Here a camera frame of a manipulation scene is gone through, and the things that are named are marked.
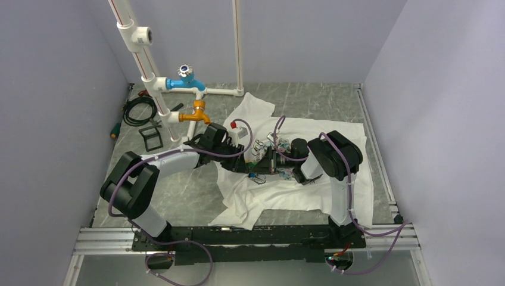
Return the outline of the white floral print t-shirt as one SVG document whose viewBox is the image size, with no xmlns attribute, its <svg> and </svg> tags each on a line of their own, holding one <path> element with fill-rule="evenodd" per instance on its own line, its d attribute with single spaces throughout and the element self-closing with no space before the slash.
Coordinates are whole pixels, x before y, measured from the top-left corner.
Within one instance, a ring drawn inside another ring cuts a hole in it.
<svg viewBox="0 0 505 286">
<path fill-rule="evenodd" d="M 253 144 L 245 153 L 247 163 L 256 163 L 271 145 L 267 139 L 274 130 L 278 118 L 273 116 L 275 105 L 246 93 L 237 108 L 224 120 L 229 127 L 233 119 L 243 119 L 252 129 Z M 286 118 L 278 133 L 281 150 L 296 139 L 307 141 L 317 138 L 320 133 L 338 131 L 355 143 L 366 154 L 367 138 L 361 123 L 336 122 Z M 296 182 L 291 171 L 281 171 L 278 175 L 267 175 L 266 182 L 258 184 L 246 174 L 233 173 L 216 164 L 217 185 L 223 196 L 226 209 L 211 222 L 211 226 L 237 226 L 252 229 L 264 210 L 312 211 L 320 210 L 325 214 L 337 211 L 331 199 L 331 182 L 323 175 L 316 182 L 301 185 Z"/>
</svg>

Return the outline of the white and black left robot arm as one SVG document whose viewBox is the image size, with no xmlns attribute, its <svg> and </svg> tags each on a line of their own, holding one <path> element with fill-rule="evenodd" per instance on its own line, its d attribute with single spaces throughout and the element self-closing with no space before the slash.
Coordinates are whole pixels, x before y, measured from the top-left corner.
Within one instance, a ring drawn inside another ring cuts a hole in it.
<svg viewBox="0 0 505 286">
<path fill-rule="evenodd" d="M 147 233 L 147 241 L 154 249 L 167 248 L 173 241 L 172 225 L 151 205 L 157 182 L 210 162 L 218 162 L 232 172 L 247 173 L 244 155 L 253 144 L 253 131 L 246 121 L 242 121 L 242 127 L 236 125 L 238 122 L 233 120 L 229 129 L 210 123 L 203 133 L 165 152 L 143 156 L 132 151 L 124 153 L 99 192 L 108 202 L 108 214 L 125 217 Z"/>
</svg>

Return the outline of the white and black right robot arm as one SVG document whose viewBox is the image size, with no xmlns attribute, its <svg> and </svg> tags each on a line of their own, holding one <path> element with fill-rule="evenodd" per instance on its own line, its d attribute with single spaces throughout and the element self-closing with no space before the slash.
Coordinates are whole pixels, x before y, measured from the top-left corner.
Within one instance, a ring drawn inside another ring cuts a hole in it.
<svg viewBox="0 0 505 286">
<path fill-rule="evenodd" d="M 248 173 L 274 175 L 281 168 L 291 168 L 301 185 L 308 185 L 326 175 L 331 186 L 329 242 L 343 247 L 351 235 L 363 234 L 353 209 L 353 176 L 357 174 L 364 156 L 359 147 L 337 130 L 306 141 L 296 138 L 289 151 L 267 147 L 264 157 Z"/>
</svg>

